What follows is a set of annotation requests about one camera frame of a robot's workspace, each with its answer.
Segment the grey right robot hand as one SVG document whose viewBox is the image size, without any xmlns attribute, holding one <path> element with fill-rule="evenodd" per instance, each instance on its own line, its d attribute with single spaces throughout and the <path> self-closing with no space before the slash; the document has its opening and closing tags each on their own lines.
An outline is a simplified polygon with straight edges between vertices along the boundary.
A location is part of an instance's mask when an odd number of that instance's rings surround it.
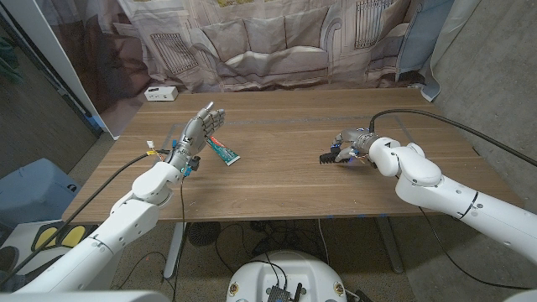
<svg viewBox="0 0 537 302">
<path fill-rule="evenodd" d="M 369 153 L 369 149 L 375 140 L 378 139 L 376 133 L 372 133 L 366 128 L 346 128 L 341 130 L 333 140 L 334 147 L 341 147 L 344 143 L 349 146 L 341 149 L 334 158 L 335 163 Z"/>
</svg>

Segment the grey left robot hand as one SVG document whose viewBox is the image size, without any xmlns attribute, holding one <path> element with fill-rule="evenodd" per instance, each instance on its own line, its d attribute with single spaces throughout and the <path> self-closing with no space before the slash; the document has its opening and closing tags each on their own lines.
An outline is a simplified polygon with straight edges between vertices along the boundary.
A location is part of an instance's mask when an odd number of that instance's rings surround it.
<svg viewBox="0 0 537 302">
<path fill-rule="evenodd" d="M 182 169 L 206 145 L 206 140 L 224 123 L 225 110 L 212 110 L 210 102 L 186 124 L 178 143 L 167 156 L 165 162 Z"/>
</svg>

